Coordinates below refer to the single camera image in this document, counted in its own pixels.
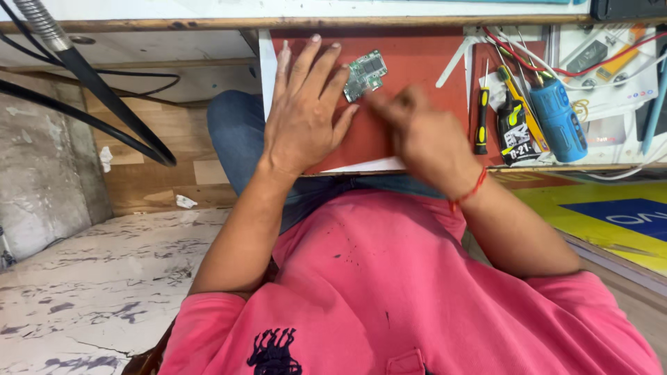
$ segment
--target blue jeans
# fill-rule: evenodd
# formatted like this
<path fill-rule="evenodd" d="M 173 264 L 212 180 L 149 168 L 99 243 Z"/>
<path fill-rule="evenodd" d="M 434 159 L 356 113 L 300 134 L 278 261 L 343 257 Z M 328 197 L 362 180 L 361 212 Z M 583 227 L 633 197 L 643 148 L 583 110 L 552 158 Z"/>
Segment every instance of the blue jeans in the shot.
<path fill-rule="evenodd" d="M 264 149 L 264 109 L 259 98 L 229 90 L 218 94 L 206 113 L 209 134 L 227 174 L 240 195 Z M 382 189 L 442 198 L 435 189 L 404 173 L 301 177 L 287 195 L 280 233 L 305 219 L 322 204 L 352 189 Z"/>

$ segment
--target marble-pattern floor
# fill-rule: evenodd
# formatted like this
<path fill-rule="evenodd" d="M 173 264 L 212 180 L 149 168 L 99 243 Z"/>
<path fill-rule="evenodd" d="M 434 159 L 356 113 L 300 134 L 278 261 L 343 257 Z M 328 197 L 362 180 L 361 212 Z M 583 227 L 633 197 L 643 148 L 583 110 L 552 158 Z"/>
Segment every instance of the marble-pattern floor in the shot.
<path fill-rule="evenodd" d="M 228 214 L 115 218 L 0 274 L 0 374 L 120 374 L 169 327 Z"/>

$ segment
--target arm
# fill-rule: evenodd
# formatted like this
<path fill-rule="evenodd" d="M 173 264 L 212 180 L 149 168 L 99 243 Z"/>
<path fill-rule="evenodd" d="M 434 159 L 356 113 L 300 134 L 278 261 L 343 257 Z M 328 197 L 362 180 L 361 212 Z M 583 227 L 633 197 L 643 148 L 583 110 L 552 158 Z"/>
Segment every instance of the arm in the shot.
<path fill-rule="evenodd" d="M 392 126 L 398 153 L 410 173 L 453 200 L 474 188 L 483 166 L 456 117 L 434 111 L 416 87 L 391 100 L 379 93 L 367 97 Z M 580 269 L 578 255 L 558 233 L 492 178 L 462 202 L 461 209 L 469 230 L 499 270 L 528 278 Z"/>
<path fill-rule="evenodd" d="M 349 106 L 335 126 L 334 107 L 350 70 L 327 76 L 340 54 L 334 43 L 313 65 L 321 47 L 315 34 L 287 78 L 291 53 L 287 43 L 278 56 L 271 113 L 264 131 L 264 151 L 245 187 L 206 253 L 189 294 L 231 292 L 248 299 L 259 287 L 278 237 L 283 204 L 294 181 L 342 141 L 358 105 Z"/>

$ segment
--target hand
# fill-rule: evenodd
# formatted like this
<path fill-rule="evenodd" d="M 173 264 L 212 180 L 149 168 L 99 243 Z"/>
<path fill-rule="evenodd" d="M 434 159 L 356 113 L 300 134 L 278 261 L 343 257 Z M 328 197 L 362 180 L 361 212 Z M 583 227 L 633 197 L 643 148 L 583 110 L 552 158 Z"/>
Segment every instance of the hand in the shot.
<path fill-rule="evenodd" d="M 331 126 L 331 117 L 350 76 L 350 68 L 341 66 L 324 87 L 341 47 L 339 43 L 332 44 L 310 69 L 320 46 L 321 37 L 313 35 L 294 63 L 289 81 L 291 51 L 287 41 L 277 58 L 273 103 L 264 130 L 260 163 L 293 179 L 338 147 L 352 124 L 353 114 L 359 109 L 356 104 L 349 106 L 336 125 Z"/>
<path fill-rule="evenodd" d="M 393 130 L 394 147 L 408 171 L 455 200 L 472 190 L 482 172 L 458 119 L 435 111 L 424 92 L 408 86 L 389 100 L 366 93 Z"/>

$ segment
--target red wire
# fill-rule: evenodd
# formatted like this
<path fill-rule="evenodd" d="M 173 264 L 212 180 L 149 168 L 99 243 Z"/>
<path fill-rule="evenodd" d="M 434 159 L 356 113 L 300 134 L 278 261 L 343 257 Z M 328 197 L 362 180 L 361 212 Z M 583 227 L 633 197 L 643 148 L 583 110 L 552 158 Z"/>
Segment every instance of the red wire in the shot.
<path fill-rule="evenodd" d="M 510 48 L 510 46 L 508 46 L 507 44 L 501 42 L 500 39 L 498 39 L 498 37 L 496 37 L 494 34 L 492 34 L 491 31 L 489 31 L 489 29 L 488 29 L 486 26 L 482 27 L 482 29 L 484 30 L 484 32 L 486 33 L 486 35 L 488 35 L 491 39 L 493 39 L 493 40 L 494 40 L 500 47 L 503 47 L 507 52 L 511 53 L 512 56 L 514 56 L 514 58 L 516 59 L 516 61 L 519 61 L 519 63 L 520 63 L 521 65 L 523 65 L 526 69 L 529 69 L 529 70 L 532 70 L 532 71 L 546 71 L 546 69 L 544 69 L 543 67 L 532 67 L 529 63 L 526 63 L 526 62 L 519 56 L 518 53 L 516 53 L 516 52 L 515 52 L 512 48 Z M 650 41 L 653 41 L 653 40 L 655 40 L 655 39 L 657 39 L 657 38 L 661 38 L 661 37 L 664 37 L 664 36 L 667 36 L 667 32 L 660 33 L 660 34 L 654 35 L 654 36 L 652 36 L 652 37 L 650 37 L 650 38 L 648 38 L 648 39 L 646 39 L 646 40 L 643 40 L 643 41 L 641 41 L 641 42 L 639 42 L 639 43 L 633 45 L 632 47 L 626 49 L 625 51 L 623 51 L 623 52 L 621 52 L 621 53 L 619 53 L 619 54 L 617 54 L 617 55 L 615 55 L 615 56 L 613 56 L 613 57 L 611 57 L 611 58 L 609 58 L 609 59 L 607 59 L 607 60 L 604 60 L 604 61 L 601 62 L 601 63 L 597 63 L 597 64 L 591 66 L 590 68 L 586 69 L 586 70 L 582 70 L 582 71 L 580 71 L 579 73 L 571 73 L 571 72 L 566 71 L 566 70 L 563 70 L 563 69 L 558 69 L 557 67 L 552 68 L 552 69 L 553 69 L 554 71 L 557 71 L 558 73 L 567 75 L 568 77 L 578 77 L 578 76 L 580 76 L 580 75 L 584 75 L 584 74 L 586 74 L 586 73 L 588 73 L 588 72 L 590 72 L 590 71 L 593 71 L 593 70 L 595 70 L 595 69 L 597 69 L 597 68 L 603 66 L 603 65 L 606 64 L 606 63 L 609 63 L 609 62 L 611 62 L 611 61 L 613 61 L 613 60 L 616 60 L 616 59 L 618 59 L 618 58 L 624 56 L 625 54 L 631 52 L 632 50 L 637 49 L 637 48 L 641 47 L 642 45 L 644 45 L 644 44 L 646 44 L 646 43 L 648 43 L 648 42 L 650 42 Z"/>

